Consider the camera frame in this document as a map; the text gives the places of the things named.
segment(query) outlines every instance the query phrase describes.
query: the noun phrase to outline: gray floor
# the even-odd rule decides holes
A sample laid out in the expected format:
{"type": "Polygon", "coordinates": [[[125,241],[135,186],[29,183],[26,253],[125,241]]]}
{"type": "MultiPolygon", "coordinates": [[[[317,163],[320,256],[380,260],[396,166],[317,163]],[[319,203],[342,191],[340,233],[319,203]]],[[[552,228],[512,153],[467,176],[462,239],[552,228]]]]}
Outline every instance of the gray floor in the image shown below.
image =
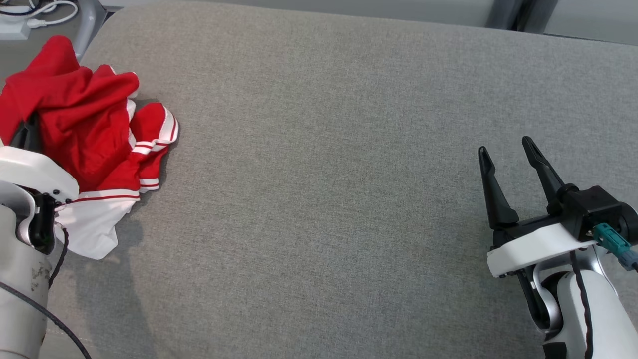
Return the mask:
{"type": "MultiPolygon", "coordinates": [[[[72,11],[73,8],[71,6],[61,6],[60,9],[51,14],[46,14],[40,19],[61,19],[72,11]]],[[[73,20],[64,24],[32,30],[29,39],[26,41],[0,41],[0,83],[4,85],[4,80],[8,76],[24,70],[51,36],[65,35],[72,40],[78,31],[79,25],[80,16],[78,14],[73,20]]]]}

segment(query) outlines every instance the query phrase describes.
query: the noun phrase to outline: teal connector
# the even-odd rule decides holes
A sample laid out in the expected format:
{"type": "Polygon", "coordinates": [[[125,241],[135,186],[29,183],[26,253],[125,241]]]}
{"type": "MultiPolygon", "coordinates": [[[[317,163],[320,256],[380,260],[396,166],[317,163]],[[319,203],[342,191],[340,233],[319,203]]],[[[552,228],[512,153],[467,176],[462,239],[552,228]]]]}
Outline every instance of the teal connector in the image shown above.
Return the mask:
{"type": "Polygon", "coordinates": [[[606,250],[610,251],[625,270],[638,268],[638,254],[632,250],[627,242],[609,224],[601,223],[594,227],[594,240],[606,250]]]}

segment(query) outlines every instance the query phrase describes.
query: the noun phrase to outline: white cable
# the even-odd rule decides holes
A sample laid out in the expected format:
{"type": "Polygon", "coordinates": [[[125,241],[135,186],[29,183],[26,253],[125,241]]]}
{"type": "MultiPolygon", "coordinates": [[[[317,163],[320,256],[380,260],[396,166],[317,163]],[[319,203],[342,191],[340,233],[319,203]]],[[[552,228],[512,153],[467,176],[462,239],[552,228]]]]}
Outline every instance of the white cable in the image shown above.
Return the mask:
{"type": "Polygon", "coordinates": [[[73,7],[73,13],[71,15],[63,18],[63,19],[53,20],[53,21],[29,19],[29,20],[27,20],[27,26],[29,26],[31,29],[37,29],[39,27],[62,24],[63,22],[67,22],[67,21],[71,20],[75,15],[77,15],[77,13],[79,11],[78,6],[75,3],[72,3],[71,1],[67,1],[67,0],[61,0],[61,1],[55,1],[55,2],[50,3],[50,4],[46,4],[45,6],[40,8],[38,11],[34,12],[33,14],[31,14],[30,17],[39,15],[41,13],[46,13],[49,9],[55,8],[57,5],[70,5],[70,6],[73,7]]]}
{"type": "MultiPolygon", "coordinates": [[[[30,6],[32,9],[35,9],[35,8],[36,8],[35,4],[33,4],[33,0],[29,0],[29,6],[30,6]]],[[[48,11],[45,11],[44,13],[50,13],[50,12],[54,11],[56,8],[57,8],[57,6],[53,6],[51,9],[49,9],[48,11]]]]}

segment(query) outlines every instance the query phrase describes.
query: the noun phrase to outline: gray metal cylinder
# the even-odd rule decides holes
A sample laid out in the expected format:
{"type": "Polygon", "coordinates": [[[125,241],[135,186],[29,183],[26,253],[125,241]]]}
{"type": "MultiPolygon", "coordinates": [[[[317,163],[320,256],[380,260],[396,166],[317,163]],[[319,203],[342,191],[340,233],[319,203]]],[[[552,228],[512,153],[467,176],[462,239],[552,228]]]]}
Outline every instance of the gray metal cylinder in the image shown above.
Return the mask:
{"type": "MultiPolygon", "coordinates": [[[[46,307],[51,264],[15,230],[15,213],[0,206],[0,280],[46,307]]],[[[0,289],[0,359],[37,359],[46,331],[44,314],[0,289]]]]}

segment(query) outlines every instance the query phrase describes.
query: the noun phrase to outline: gray wall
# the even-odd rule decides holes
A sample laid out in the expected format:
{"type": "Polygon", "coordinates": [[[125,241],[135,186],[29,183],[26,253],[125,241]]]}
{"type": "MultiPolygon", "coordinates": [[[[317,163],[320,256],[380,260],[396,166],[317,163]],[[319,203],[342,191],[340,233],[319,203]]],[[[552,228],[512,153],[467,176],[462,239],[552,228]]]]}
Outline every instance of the gray wall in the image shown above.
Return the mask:
{"type": "MultiPolygon", "coordinates": [[[[100,0],[123,7],[159,0],[100,0]]],[[[485,26],[494,0],[211,0],[264,8],[485,26]]]]}
{"type": "Polygon", "coordinates": [[[560,0],[545,33],[638,45],[638,1],[560,0]]]}

